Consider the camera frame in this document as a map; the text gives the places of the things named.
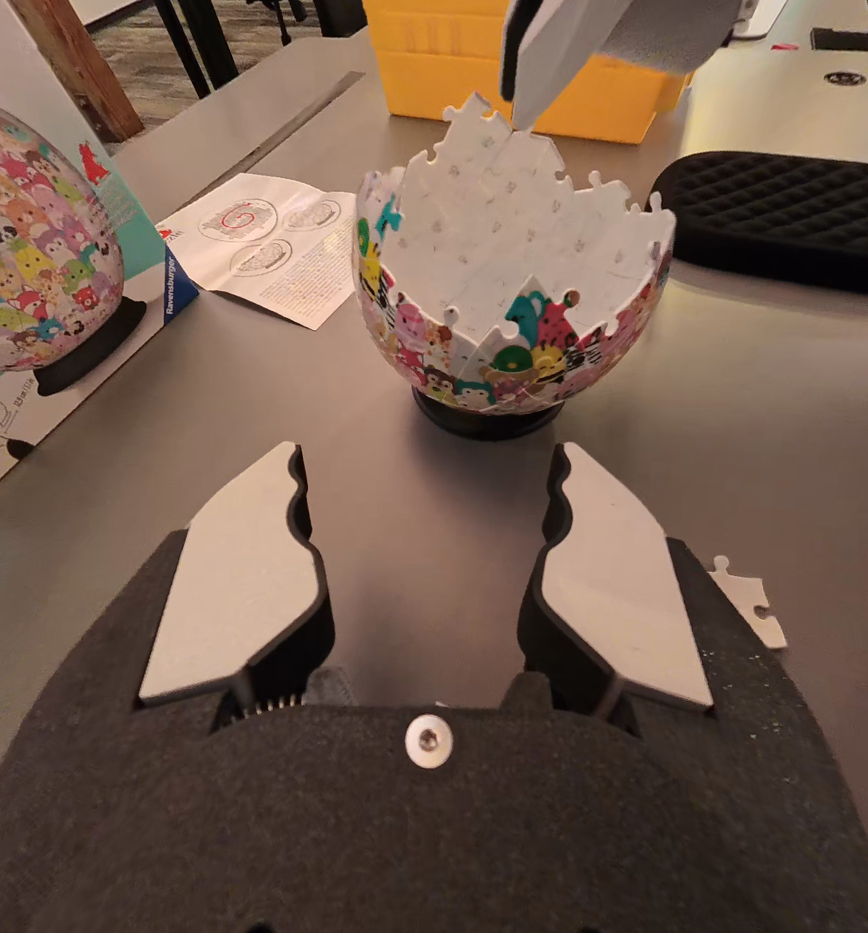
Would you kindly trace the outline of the folded instruction sheet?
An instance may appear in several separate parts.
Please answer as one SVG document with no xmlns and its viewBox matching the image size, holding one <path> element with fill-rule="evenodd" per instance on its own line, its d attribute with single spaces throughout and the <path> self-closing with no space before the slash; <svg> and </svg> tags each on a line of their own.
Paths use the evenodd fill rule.
<svg viewBox="0 0 868 933">
<path fill-rule="evenodd" d="M 356 196 L 239 173 L 157 224 L 200 289 L 310 331 L 354 293 Z"/>
</svg>

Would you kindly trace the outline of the jagged colourful puzzle ball bowl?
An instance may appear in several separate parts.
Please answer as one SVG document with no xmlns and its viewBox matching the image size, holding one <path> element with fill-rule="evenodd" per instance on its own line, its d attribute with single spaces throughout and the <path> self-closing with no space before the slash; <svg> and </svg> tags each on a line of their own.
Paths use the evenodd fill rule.
<svg viewBox="0 0 868 933">
<path fill-rule="evenodd" d="M 472 94 L 433 155 L 368 173 L 352 261 L 370 338 L 433 414 L 553 418 L 657 308 L 676 218 L 620 181 L 582 189 L 543 135 Z"/>
</svg>

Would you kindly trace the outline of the black puzzle ball stand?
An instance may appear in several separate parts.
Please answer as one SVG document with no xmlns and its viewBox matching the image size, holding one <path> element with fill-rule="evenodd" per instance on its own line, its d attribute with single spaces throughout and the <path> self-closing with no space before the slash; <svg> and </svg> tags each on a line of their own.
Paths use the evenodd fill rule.
<svg viewBox="0 0 868 933">
<path fill-rule="evenodd" d="M 455 437 L 499 442 L 526 437 L 552 423 L 563 410 L 559 402 L 528 414 L 481 414 L 438 401 L 416 388 L 411 390 L 418 409 L 430 422 Z"/>
</svg>

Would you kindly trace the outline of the white device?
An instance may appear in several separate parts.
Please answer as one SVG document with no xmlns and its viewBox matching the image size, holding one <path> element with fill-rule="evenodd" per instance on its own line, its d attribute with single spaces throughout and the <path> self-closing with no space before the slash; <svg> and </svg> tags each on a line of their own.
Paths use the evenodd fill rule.
<svg viewBox="0 0 868 933">
<path fill-rule="evenodd" d="M 742 1 L 738 17 L 724 45 L 732 41 L 756 41 L 765 38 L 788 2 Z"/>
</svg>

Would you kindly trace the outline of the puzzle ball box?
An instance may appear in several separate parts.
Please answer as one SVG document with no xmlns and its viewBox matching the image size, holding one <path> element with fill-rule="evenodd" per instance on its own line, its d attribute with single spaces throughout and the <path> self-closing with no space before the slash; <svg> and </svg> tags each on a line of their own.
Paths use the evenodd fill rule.
<svg viewBox="0 0 868 933">
<path fill-rule="evenodd" d="M 0 2 L 0 481 L 197 296 Z"/>
</svg>

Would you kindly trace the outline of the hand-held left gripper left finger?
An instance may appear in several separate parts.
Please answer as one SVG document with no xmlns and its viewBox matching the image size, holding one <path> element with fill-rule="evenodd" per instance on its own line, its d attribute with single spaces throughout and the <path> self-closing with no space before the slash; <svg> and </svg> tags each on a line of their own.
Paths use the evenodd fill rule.
<svg viewBox="0 0 868 933">
<path fill-rule="evenodd" d="M 302 695 L 334 646 L 323 558 L 311 534 L 303 452 L 285 441 L 187 526 L 140 703 L 225 692 L 239 709 L 272 709 Z"/>
</svg>

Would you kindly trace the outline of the brown wooden furniture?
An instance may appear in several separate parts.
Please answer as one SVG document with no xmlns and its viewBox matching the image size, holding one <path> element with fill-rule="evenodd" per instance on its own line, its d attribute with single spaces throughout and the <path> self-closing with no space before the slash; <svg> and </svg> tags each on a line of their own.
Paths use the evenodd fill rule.
<svg viewBox="0 0 868 933">
<path fill-rule="evenodd" d="M 70 1 L 10 1 L 9 6 L 101 142 L 124 143 L 145 130 Z"/>
</svg>

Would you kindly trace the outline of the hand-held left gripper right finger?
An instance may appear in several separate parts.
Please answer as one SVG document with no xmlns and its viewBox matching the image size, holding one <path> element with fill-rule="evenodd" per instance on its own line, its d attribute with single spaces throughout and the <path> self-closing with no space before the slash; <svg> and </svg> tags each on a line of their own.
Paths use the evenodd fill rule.
<svg viewBox="0 0 868 933">
<path fill-rule="evenodd" d="M 624 696 L 696 714 L 715 704 L 658 520 L 572 441 L 546 480 L 543 545 L 518 619 L 527 673 L 552 706 L 611 714 Z"/>
</svg>

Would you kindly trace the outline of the black metal frame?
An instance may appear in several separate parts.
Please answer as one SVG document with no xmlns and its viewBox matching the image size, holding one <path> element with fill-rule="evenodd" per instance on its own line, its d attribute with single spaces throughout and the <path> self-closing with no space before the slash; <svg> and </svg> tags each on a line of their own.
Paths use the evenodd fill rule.
<svg viewBox="0 0 868 933">
<path fill-rule="evenodd" d="M 240 76 L 213 1 L 154 1 L 198 98 Z"/>
</svg>

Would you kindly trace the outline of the yellow plastic bin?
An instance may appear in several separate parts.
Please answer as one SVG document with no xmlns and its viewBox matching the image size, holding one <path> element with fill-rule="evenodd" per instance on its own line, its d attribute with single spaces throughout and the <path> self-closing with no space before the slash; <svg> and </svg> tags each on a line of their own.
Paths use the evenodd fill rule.
<svg viewBox="0 0 868 933">
<path fill-rule="evenodd" d="M 507 119 L 499 59 L 508 2 L 366 1 L 370 42 L 389 111 L 441 120 L 474 92 Z M 537 121 L 538 134 L 639 145 L 672 112 L 692 74 L 670 75 L 601 55 L 592 58 Z"/>
</svg>

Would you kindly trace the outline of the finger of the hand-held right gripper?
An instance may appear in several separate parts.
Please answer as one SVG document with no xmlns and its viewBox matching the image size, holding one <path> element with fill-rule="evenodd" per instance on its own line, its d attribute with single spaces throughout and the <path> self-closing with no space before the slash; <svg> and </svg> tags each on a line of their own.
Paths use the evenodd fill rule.
<svg viewBox="0 0 868 933">
<path fill-rule="evenodd" d="M 591 57 L 694 72 L 743 18 L 742 1 L 534 1 L 512 4 L 512 123 L 533 129 Z"/>
<path fill-rule="evenodd" d="M 542 1 L 511 1 L 502 33 L 499 90 L 502 99 L 514 101 L 519 52 L 525 34 L 540 11 Z"/>
</svg>

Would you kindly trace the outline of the joined white puzzle pieces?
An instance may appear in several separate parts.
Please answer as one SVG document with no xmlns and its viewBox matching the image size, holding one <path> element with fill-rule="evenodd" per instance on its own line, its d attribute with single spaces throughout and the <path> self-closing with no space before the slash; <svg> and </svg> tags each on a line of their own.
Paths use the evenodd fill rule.
<svg viewBox="0 0 868 933">
<path fill-rule="evenodd" d="M 787 649 L 787 640 L 777 618 L 770 611 L 763 581 L 758 577 L 740 577 L 730 573 L 730 560 L 716 555 L 709 572 L 714 583 L 748 622 L 763 645 L 771 650 Z"/>
</svg>

